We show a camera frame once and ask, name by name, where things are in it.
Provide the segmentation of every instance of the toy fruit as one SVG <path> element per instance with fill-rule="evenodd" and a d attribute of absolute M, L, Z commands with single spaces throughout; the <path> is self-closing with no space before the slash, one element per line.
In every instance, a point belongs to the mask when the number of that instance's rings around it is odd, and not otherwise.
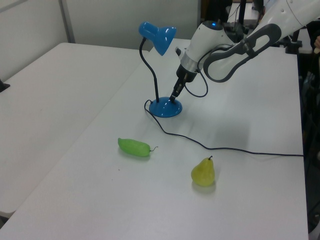
<path fill-rule="evenodd" d="M 211 185 L 215 181 L 215 169 L 212 156 L 203 159 L 191 171 L 192 180 L 203 187 Z"/>
<path fill-rule="evenodd" d="M 118 138 L 118 145 L 122 151 L 138 157 L 147 157 L 153 151 L 148 144 L 134 139 Z"/>

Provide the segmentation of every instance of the yellow pear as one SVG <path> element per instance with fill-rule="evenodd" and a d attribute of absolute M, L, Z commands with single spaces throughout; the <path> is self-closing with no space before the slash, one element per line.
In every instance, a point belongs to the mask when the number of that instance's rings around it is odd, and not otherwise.
<path fill-rule="evenodd" d="M 211 185 L 215 181 L 215 169 L 212 156 L 203 159 L 191 171 L 192 180 L 203 187 Z"/>

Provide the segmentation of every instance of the lamp shade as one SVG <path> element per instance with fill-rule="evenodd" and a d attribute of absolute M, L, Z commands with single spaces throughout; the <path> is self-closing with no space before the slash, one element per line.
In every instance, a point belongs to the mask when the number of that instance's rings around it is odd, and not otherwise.
<path fill-rule="evenodd" d="M 173 26 L 157 27 L 150 22 L 140 24 L 139 33 L 153 42 L 154 48 L 163 56 L 170 46 L 177 29 Z"/>

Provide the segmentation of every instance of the white wall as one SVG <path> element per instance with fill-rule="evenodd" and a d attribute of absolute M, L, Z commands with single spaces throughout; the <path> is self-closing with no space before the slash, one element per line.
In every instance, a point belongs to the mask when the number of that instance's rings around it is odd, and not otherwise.
<path fill-rule="evenodd" d="M 138 49 L 144 21 L 174 26 L 176 38 L 191 39 L 200 20 L 200 0 L 64 0 L 64 5 L 78 44 Z"/>
<path fill-rule="evenodd" d="M 0 79 L 68 42 L 58 0 L 27 0 L 0 12 Z"/>

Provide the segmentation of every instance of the white table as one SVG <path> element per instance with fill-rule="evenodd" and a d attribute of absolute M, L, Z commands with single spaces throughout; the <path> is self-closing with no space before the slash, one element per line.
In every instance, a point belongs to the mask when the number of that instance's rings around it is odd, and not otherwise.
<path fill-rule="evenodd" d="M 228 23 L 233 23 L 235 21 L 235 19 L 236 20 L 239 19 L 239 12 L 240 12 L 239 5 L 240 5 L 240 3 L 233 3 L 232 4 L 232 6 L 230 8 L 230 12 L 229 12 Z M 258 16 L 259 16 L 258 11 L 252 9 L 252 3 L 247 2 L 245 4 L 244 20 L 257 20 Z"/>
<path fill-rule="evenodd" d="M 177 80 L 174 39 L 167 53 L 147 56 L 160 96 Z M 160 119 L 169 132 L 207 146 L 302 154 L 297 58 L 269 48 L 209 94 L 185 90 L 183 110 Z M 196 94 L 204 83 L 189 85 Z M 0 239 L 24 240 L 307 240 L 302 157 L 209 151 L 168 136 L 145 113 L 153 78 L 140 64 L 52 171 L 0 230 Z M 148 158 L 123 153 L 117 139 L 158 146 Z M 216 184 L 192 183 L 191 170 L 213 155 Z"/>
<path fill-rule="evenodd" d="M 0 216 L 10 215 L 140 63 L 137 50 L 62 43 L 0 93 Z"/>

